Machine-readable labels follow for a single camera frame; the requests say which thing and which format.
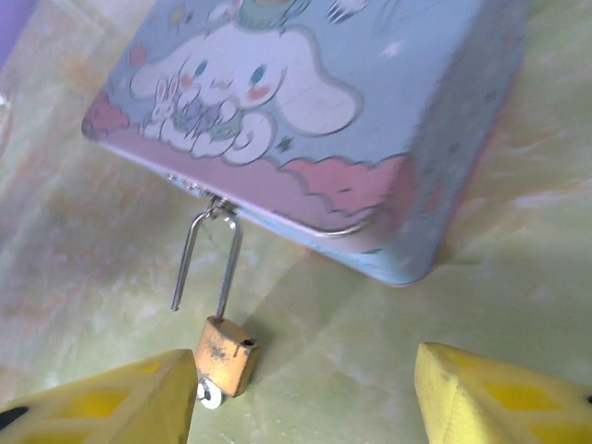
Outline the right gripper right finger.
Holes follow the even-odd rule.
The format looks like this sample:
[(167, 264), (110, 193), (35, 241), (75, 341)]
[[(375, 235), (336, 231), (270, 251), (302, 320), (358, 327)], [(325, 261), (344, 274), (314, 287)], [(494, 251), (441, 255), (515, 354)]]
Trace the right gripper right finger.
[(431, 443), (591, 440), (591, 388), (573, 381), (424, 342), (414, 387)]

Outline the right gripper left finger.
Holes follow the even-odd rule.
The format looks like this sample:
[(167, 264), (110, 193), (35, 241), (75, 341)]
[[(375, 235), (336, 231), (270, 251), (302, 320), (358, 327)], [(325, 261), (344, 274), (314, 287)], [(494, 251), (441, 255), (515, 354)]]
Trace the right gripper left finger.
[(3, 443), (185, 443), (196, 401), (189, 350), (172, 350), (13, 400)]

